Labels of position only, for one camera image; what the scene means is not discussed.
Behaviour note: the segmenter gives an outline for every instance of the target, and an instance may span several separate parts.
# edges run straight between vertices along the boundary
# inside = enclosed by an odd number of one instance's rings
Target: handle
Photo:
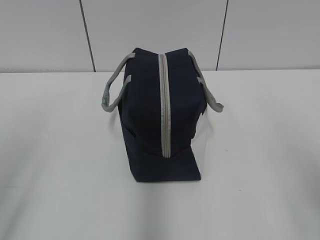
[[[102,106],[103,110],[105,110],[108,113],[111,113],[115,109],[115,107],[119,104],[119,102],[122,99],[122,96],[126,90],[128,83],[130,83],[130,81],[131,81],[131,75],[128,75],[126,77],[126,79],[123,83],[123,86],[120,90],[119,96],[114,100],[114,102],[111,105],[109,105],[110,104],[110,93],[109,93],[110,86],[114,82],[114,80],[118,77],[120,71],[125,66],[127,61],[129,59],[133,59],[135,56],[136,56],[135,52],[132,52],[132,53],[128,54],[127,56],[125,56],[125,58],[120,62],[120,64],[118,65],[118,67],[116,68],[116,70],[114,71],[114,73],[112,74],[112,76],[110,77],[110,79],[108,80],[108,82],[105,85],[101,106]]]
[[[191,51],[188,50],[188,54],[189,56],[191,57],[192,59],[192,62],[193,62],[193,65],[195,67],[195,70],[196,72],[198,73],[198,75],[200,77],[197,77],[198,79],[198,82],[200,84],[202,84],[202,88],[203,88],[203,91],[204,91],[204,96],[205,96],[205,99],[206,99],[206,102],[209,104],[209,106],[214,110],[216,111],[217,113],[221,113],[224,109],[224,106],[221,104],[221,103],[218,103],[215,99],[215,97],[212,95],[212,93],[210,92],[210,90],[208,89],[207,87],[207,84],[206,84],[206,81],[205,81],[205,78],[204,76],[202,75],[202,72],[200,71],[200,68],[197,64],[197,61],[196,61],[196,58],[195,56],[192,54]]]

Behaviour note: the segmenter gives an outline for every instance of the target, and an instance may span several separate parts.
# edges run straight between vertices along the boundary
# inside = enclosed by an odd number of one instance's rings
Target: white wall
[[[82,0],[98,72],[135,47],[215,70],[227,0]],[[320,68],[320,2],[229,0],[218,70]],[[92,72],[79,0],[2,0],[0,73]]]
[[[218,70],[320,68],[320,1],[230,0]]]
[[[114,71],[135,47],[188,48],[203,70],[217,64],[225,0],[82,0],[96,70]]]
[[[92,72],[77,0],[1,0],[0,72]]]

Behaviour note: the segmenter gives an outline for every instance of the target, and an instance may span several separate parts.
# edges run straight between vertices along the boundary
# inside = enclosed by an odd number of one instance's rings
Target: zipper
[[[171,155],[171,109],[168,79],[168,62],[166,54],[158,55],[161,100],[161,146],[162,156],[170,158]]]

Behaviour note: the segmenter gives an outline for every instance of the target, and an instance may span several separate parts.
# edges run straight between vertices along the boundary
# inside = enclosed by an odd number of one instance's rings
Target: bag strap
[[[123,86],[120,90],[119,96],[114,100],[114,102],[111,105],[109,105],[110,104],[110,93],[109,93],[110,86],[114,82],[114,80],[118,77],[120,71],[125,66],[127,61],[129,59],[133,59],[135,56],[136,56],[135,52],[132,52],[132,53],[128,54],[127,56],[125,56],[125,58],[120,62],[120,64],[118,65],[118,67],[116,68],[116,70],[114,71],[114,73],[112,74],[112,76],[110,77],[110,79],[108,80],[108,82],[105,85],[101,106],[102,106],[103,110],[105,110],[108,113],[111,113],[115,109],[115,107],[119,104],[120,100],[123,97],[123,94],[126,90],[128,83],[131,82],[131,75],[128,75],[126,77],[126,79],[123,83]]]
[[[200,71],[200,68],[197,64],[197,61],[196,61],[196,58],[195,56],[192,54],[191,51],[188,50],[188,54],[189,56],[191,57],[192,59],[192,62],[193,62],[193,65],[195,67],[195,70],[196,72],[198,73],[198,75],[200,77],[197,77],[198,79],[198,82],[200,84],[202,84],[202,88],[203,88],[203,91],[204,91],[204,96],[205,96],[205,99],[207,101],[207,103],[209,104],[209,106],[214,110],[216,111],[217,113],[221,113],[224,109],[224,106],[221,104],[221,103],[218,103],[215,99],[215,97],[212,95],[212,93],[210,92],[210,90],[208,89],[207,85],[206,85],[206,81],[205,81],[205,78],[204,76],[202,75],[201,71]]]

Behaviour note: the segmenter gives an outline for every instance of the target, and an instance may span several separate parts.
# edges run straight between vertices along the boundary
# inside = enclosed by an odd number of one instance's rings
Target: lunch bag
[[[124,66],[123,86],[110,104],[110,86]],[[201,180],[191,141],[207,104],[223,111],[187,48],[158,54],[136,47],[107,81],[101,106],[109,113],[118,106],[135,180],[168,182]]]

